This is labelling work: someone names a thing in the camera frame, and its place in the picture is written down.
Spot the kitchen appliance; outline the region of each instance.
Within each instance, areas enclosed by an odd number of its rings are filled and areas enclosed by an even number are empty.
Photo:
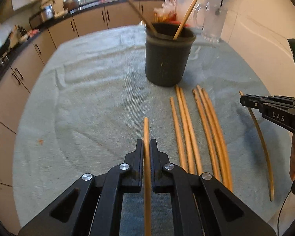
[[[38,28],[46,21],[54,17],[54,10],[51,5],[41,9],[39,12],[29,18],[29,24],[32,29]]]
[[[52,5],[55,14],[60,13],[64,10],[64,0],[42,0],[41,8],[44,8],[48,5]]]

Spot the white wall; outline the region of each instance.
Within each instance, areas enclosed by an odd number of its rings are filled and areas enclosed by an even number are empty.
[[[272,95],[295,97],[295,64],[287,42],[295,38],[290,0],[228,0],[222,39],[239,53]]]

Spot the metal screw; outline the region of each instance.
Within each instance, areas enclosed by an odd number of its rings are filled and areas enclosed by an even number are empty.
[[[89,180],[92,179],[92,175],[89,174],[89,173],[86,173],[86,174],[84,174],[84,175],[82,176],[82,179],[83,179],[84,181],[89,181]]]
[[[212,175],[210,173],[208,173],[208,172],[205,172],[205,173],[202,174],[202,178],[204,180],[211,180]]]
[[[166,163],[164,165],[164,168],[167,169],[167,170],[172,170],[174,168],[174,164],[172,164],[172,163]]]
[[[129,164],[127,164],[127,163],[120,164],[119,168],[121,170],[127,170],[129,168]]]

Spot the cabinet handle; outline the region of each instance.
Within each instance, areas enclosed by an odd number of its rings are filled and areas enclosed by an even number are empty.
[[[72,26],[72,30],[73,30],[73,32],[75,32],[72,21],[71,21],[71,26]]]
[[[18,79],[18,77],[17,77],[14,73],[12,73],[12,75],[17,79],[18,84],[21,85],[21,82],[20,82],[20,80]]]
[[[24,78],[23,78],[23,76],[21,75],[20,71],[19,71],[17,68],[15,68],[14,70],[17,71],[18,74],[21,76],[21,79],[24,80]]]
[[[101,14],[102,14],[102,16],[103,16],[103,21],[105,22],[105,18],[104,18],[104,12],[103,12],[103,11],[101,11]]]
[[[37,45],[37,44],[35,44],[35,46],[36,46],[36,47],[37,47],[37,49],[38,49],[39,55],[41,55],[41,50],[40,50],[40,48],[38,47],[38,45]]]

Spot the curved wooden stick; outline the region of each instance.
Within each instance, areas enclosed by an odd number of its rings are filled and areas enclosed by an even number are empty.
[[[192,93],[194,94],[194,99],[196,101],[196,105],[197,105],[199,115],[200,115],[200,118],[202,121],[203,129],[205,132],[205,137],[207,139],[208,150],[210,152],[211,163],[212,163],[212,168],[213,168],[213,175],[218,181],[221,181],[221,178],[219,177],[218,161],[217,161],[217,157],[216,157],[216,152],[215,152],[212,136],[210,133],[210,129],[208,127],[208,120],[205,116],[205,111],[203,110],[203,106],[201,104],[200,97],[199,97],[197,91],[195,89],[193,89]]]
[[[178,36],[180,35],[180,33],[182,32],[182,30],[183,30],[183,28],[184,28],[184,26],[185,26],[185,24],[186,24],[186,22],[187,22],[187,20],[189,18],[190,14],[191,14],[191,12],[192,12],[192,10],[194,8],[194,6],[196,5],[197,1],[198,0],[193,0],[191,2],[191,4],[190,4],[190,6],[189,6],[189,8],[188,8],[188,10],[187,10],[187,12],[186,12],[183,20],[181,21],[181,23],[180,23],[180,25],[179,25],[179,27],[178,27],[178,29],[176,31],[176,34],[175,34],[173,40],[176,40],[178,38]]]
[[[176,140],[177,140],[177,146],[178,146],[178,154],[179,154],[180,166],[186,172],[188,172],[186,154],[185,154],[185,150],[184,150],[184,146],[183,146],[182,134],[180,132],[180,127],[179,127],[179,123],[178,123],[178,117],[177,117],[177,113],[176,113],[174,98],[171,97],[170,101],[171,101],[171,110],[172,110],[173,119],[174,119],[174,126],[175,126],[175,132],[176,132]]]
[[[265,153],[265,160],[266,160],[266,164],[268,166],[268,174],[269,174],[269,181],[270,181],[270,201],[274,200],[274,178],[273,178],[273,171],[272,171],[272,166],[271,166],[271,162],[270,162],[270,155],[268,152],[268,149],[266,147],[266,143],[265,140],[263,138],[263,134],[261,132],[260,126],[258,124],[258,121],[252,111],[252,109],[250,107],[247,107],[248,111],[251,115],[251,118],[254,122],[254,125],[256,126],[260,141],[261,141],[261,145],[262,145],[262,149],[263,152]]]
[[[186,119],[187,119],[189,134],[190,134],[190,138],[191,138],[192,148],[194,150],[194,159],[196,161],[198,175],[200,175],[200,174],[202,174],[203,171],[202,171],[202,164],[201,164],[198,143],[197,143],[196,135],[194,134],[194,127],[192,126],[192,121],[190,118],[189,109],[188,109],[187,102],[185,99],[185,94],[184,94],[182,88],[179,88],[179,91],[180,91],[180,96],[182,98],[182,102],[183,102],[183,106],[184,106],[184,110],[185,110],[185,114],[186,114]]]
[[[148,132],[148,118],[144,118],[144,235],[152,235],[151,223],[151,161],[150,161],[150,139]]]
[[[143,13],[141,13],[141,11],[134,5],[134,3],[131,0],[127,0],[127,2],[131,6],[131,8],[145,21],[145,23],[147,24],[148,28],[150,28],[154,34],[157,34],[157,31],[156,31],[155,27],[152,25],[151,22],[149,22],[145,18],[145,16],[143,15]]]
[[[197,89],[198,89],[200,98],[202,100],[203,106],[205,108],[205,113],[206,113],[206,115],[208,117],[209,125],[211,127],[214,143],[215,143],[215,146],[216,146],[217,156],[219,157],[219,167],[220,167],[220,170],[221,170],[221,176],[222,176],[222,179],[223,179],[223,184],[229,189],[229,182],[228,182],[228,176],[227,176],[227,167],[226,167],[226,163],[225,163],[225,159],[224,159],[224,155],[223,155],[221,142],[220,142],[219,137],[218,137],[218,133],[217,133],[215,123],[213,121],[213,116],[212,116],[212,113],[210,112],[210,108],[208,106],[208,101],[205,99],[204,94],[203,94],[203,92],[202,92],[199,85],[197,85]]]
[[[221,143],[221,147],[222,147],[222,155],[224,157],[224,163],[225,163],[225,166],[226,166],[226,172],[227,172],[227,178],[228,178],[228,189],[233,192],[233,182],[232,182],[232,178],[231,178],[231,171],[230,171],[230,161],[229,161],[229,157],[228,157],[228,153],[227,153],[227,147],[226,147],[226,144],[225,144],[225,140],[224,140],[224,137],[223,137],[223,133],[222,133],[222,129],[221,129],[221,126],[219,124],[219,120],[216,116],[216,113],[215,113],[215,109],[213,107],[213,104],[211,102],[211,99],[210,97],[208,96],[208,93],[205,91],[205,89],[202,89],[202,93],[208,103],[208,107],[209,107],[209,110],[212,114],[212,117],[213,117],[213,122],[214,122],[214,125],[216,127],[216,131],[217,131],[217,136],[218,136],[218,139],[219,139],[219,142]]]
[[[188,130],[187,125],[187,119],[185,114],[185,109],[183,106],[182,98],[180,96],[179,87],[175,86],[176,95],[178,99],[179,109],[180,109],[180,116],[182,118],[183,123],[183,130],[184,130],[184,136],[185,136],[185,143],[186,143],[186,151],[187,151],[187,160],[188,160],[188,167],[189,167],[189,173],[190,174],[196,174],[195,167],[194,167],[194,158],[192,154],[192,147],[191,147],[191,141],[190,141],[190,134]]]

